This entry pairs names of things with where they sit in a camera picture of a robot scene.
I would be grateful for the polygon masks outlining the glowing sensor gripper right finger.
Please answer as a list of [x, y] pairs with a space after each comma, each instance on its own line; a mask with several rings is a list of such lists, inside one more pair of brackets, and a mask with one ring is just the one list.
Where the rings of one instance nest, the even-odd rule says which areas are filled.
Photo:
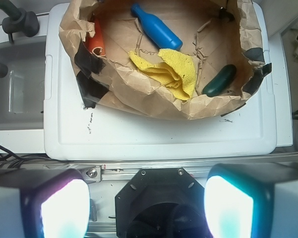
[[298, 163], [216, 164], [204, 210], [215, 238], [298, 238]]

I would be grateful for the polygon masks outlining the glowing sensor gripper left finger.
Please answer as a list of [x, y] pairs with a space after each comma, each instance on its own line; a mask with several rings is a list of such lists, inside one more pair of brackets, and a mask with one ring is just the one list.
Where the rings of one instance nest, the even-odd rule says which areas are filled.
[[83, 238], [90, 192], [76, 169], [0, 169], [0, 238]]

